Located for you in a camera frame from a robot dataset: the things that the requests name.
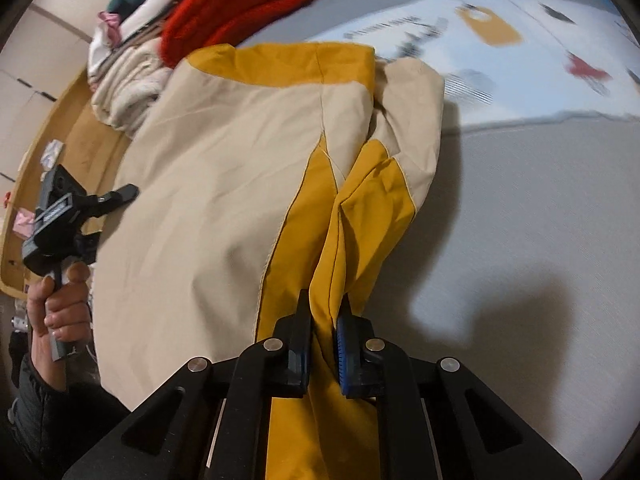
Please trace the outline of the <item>black jacket sleeve forearm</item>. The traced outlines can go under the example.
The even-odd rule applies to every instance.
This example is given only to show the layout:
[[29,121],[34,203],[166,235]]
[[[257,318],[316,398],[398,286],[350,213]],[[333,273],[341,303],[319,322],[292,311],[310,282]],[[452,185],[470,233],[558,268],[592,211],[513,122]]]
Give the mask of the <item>black jacket sleeve forearm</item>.
[[1,477],[61,479],[129,414],[97,385],[53,389],[25,356],[17,397],[1,416]]

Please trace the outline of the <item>person's left hand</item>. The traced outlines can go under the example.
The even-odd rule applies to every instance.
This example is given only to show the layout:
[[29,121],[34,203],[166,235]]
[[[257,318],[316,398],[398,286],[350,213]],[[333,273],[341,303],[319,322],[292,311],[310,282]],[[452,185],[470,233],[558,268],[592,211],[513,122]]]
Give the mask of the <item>person's left hand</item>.
[[57,292],[54,279],[47,276],[32,284],[27,295],[27,314],[32,328],[30,360],[40,378],[56,391],[66,389],[66,369],[62,360],[52,358],[53,341],[79,344],[91,336],[88,307],[90,270],[83,262],[67,270],[68,282]]

